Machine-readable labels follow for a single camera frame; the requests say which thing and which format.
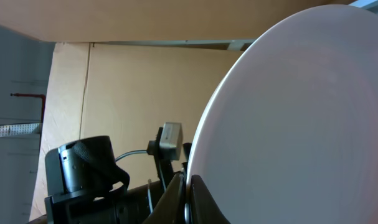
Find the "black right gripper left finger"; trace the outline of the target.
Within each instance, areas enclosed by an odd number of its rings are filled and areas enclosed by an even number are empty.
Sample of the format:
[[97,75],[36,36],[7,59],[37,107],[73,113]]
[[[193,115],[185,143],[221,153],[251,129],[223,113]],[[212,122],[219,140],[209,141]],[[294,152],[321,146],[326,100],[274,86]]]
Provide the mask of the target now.
[[184,224],[185,187],[184,175],[176,174],[143,224]]

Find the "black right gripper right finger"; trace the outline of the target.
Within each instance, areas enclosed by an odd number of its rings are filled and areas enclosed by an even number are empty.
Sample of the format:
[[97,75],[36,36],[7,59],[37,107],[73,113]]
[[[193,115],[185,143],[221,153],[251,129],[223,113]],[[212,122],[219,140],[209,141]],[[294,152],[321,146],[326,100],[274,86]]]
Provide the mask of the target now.
[[189,219],[192,224],[230,224],[201,176],[193,175],[189,186]]

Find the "large white plate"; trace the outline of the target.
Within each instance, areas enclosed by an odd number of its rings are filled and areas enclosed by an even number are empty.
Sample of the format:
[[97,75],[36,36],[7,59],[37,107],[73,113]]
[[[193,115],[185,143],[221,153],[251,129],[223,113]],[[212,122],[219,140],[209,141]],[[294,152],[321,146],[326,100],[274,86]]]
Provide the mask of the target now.
[[378,15],[275,24],[210,98],[188,173],[231,223],[378,223]]

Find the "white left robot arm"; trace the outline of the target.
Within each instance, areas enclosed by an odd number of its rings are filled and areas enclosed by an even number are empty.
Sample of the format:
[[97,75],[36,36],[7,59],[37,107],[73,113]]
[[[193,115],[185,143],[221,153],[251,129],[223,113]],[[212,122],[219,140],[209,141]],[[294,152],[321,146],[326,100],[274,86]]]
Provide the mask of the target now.
[[158,181],[129,189],[130,176],[118,167],[108,136],[80,139],[45,155],[48,196],[45,215],[34,223],[143,223],[170,183],[159,140],[144,150],[154,157]]

